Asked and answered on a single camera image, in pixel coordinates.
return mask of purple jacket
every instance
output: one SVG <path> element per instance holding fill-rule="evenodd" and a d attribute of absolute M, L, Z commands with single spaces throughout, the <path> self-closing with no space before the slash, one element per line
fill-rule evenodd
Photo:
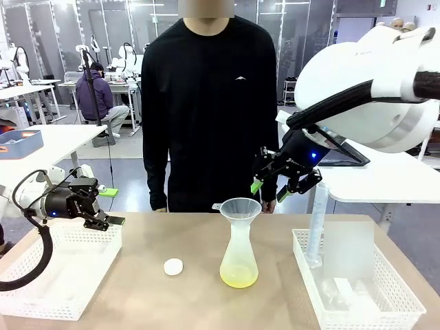
<path fill-rule="evenodd" d="M 100 119 L 103 119 L 113 108 L 113 96 L 110 86 L 96 70 L 90 70 L 93 78 L 93 87 L 95 89 L 96 101 L 98 103 L 98 112 Z M 86 73 L 78 79 L 76 83 L 76 98 L 84 119 L 96 120 L 93 103 L 91 102 L 89 85 L 86 79 Z"/>

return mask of gray pants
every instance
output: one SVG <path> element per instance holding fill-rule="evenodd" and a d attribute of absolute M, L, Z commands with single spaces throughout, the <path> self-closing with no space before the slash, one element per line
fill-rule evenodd
<path fill-rule="evenodd" d="M 101 120 L 110 121 L 111 130 L 114 133 L 119 133 L 122 123 L 124 122 L 125 118 L 127 118 L 129 113 L 130 109 L 126 105 L 118 105 L 111 108 L 109 110 L 109 114 Z"/>

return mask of white plastic basket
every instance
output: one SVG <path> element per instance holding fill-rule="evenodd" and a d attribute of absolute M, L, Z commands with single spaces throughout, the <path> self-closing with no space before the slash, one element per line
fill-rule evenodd
<path fill-rule="evenodd" d="M 54 253 L 45 271 L 29 285 L 0 292 L 0 314 L 23 318 L 77 321 L 95 294 L 122 246 L 122 226 L 106 232 L 82 223 L 56 223 L 50 228 Z M 40 261 L 39 239 L 2 275 L 11 281 L 26 275 Z"/>
<path fill-rule="evenodd" d="M 292 232 L 296 261 L 321 330 L 411 330 L 420 316 L 426 313 L 424 306 L 377 246 L 373 279 L 376 290 L 371 298 L 380 311 L 350 313 L 327 310 L 305 258 L 309 230 Z"/>

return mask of chair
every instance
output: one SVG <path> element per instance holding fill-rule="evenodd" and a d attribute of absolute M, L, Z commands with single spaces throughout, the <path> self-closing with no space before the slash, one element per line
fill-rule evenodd
<path fill-rule="evenodd" d="M 89 123 L 90 124 L 98 124 L 98 122 L 92 121 L 92 120 L 89 120 Z M 113 132 L 111 131 L 110 122 L 102 121 L 101 120 L 101 123 L 103 125 L 107 125 L 107 129 L 105 131 L 107 132 L 108 136 L 100 136 L 101 135 L 100 134 L 100 135 L 94 137 L 91 140 L 91 143 L 93 144 L 93 147 L 94 148 L 99 148 L 100 146 L 107 146 L 107 145 L 114 146 L 116 144 L 116 141 L 115 141 L 115 138 L 113 136 Z"/>

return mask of plastic funnel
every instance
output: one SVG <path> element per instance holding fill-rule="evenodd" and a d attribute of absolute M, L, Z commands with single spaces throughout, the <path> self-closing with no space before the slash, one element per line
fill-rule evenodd
<path fill-rule="evenodd" d="M 250 198 L 232 198 L 222 204 L 214 204 L 215 210 L 228 219 L 231 224 L 250 225 L 261 213 L 261 204 Z"/>

